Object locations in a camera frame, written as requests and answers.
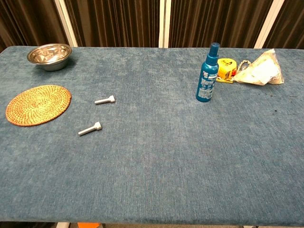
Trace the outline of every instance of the white plastic peg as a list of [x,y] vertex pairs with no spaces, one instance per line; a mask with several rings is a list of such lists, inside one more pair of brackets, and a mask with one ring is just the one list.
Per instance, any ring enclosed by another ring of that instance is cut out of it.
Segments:
[[107,99],[95,101],[95,105],[103,104],[103,103],[108,103],[108,102],[111,102],[111,103],[114,103],[114,102],[115,102],[115,98],[114,98],[113,95],[112,95],[112,96],[109,96],[109,98],[107,98]]
[[100,129],[102,129],[101,124],[99,122],[96,122],[93,127],[89,127],[83,131],[78,132],[78,135],[81,136],[81,135],[87,134],[89,132],[92,132],[95,130],[100,130]]

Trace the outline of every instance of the metal bowl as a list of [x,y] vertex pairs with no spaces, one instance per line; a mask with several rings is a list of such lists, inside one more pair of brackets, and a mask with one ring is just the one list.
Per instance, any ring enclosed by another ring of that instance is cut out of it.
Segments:
[[72,48],[67,44],[46,44],[31,50],[28,61],[41,66],[46,71],[55,71],[67,65]]

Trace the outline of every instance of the woven rattan coaster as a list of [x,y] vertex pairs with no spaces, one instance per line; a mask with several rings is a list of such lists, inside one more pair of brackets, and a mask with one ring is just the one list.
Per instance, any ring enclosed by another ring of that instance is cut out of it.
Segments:
[[57,85],[34,87],[16,96],[6,108],[9,122],[34,126],[60,116],[71,102],[71,93]]

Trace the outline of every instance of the brown curtain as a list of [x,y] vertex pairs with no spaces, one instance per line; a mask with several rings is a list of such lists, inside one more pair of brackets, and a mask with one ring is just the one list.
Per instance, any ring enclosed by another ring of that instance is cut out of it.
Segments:
[[158,47],[160,0],[66,0],[79,46]]
[[264,48],[304,49],[304,0],[285,0]]
[[172,0],[169,47],[253,48],[272,0]]
[[0,52],[47,43],[68,44],[53,0],[0,0]]

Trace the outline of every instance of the blue fabric table cover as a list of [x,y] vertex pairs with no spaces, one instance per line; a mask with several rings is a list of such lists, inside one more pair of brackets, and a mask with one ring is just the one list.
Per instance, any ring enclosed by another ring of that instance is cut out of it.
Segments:
[[[0,54],[0,220],[304,226],[303,50],[276,49],[284,84],[216,83],[201,103],[208,48],[73,48],[56,72],[31,49]],[[6,120],[12,98],[48,84],[72,93],[61,116]]]

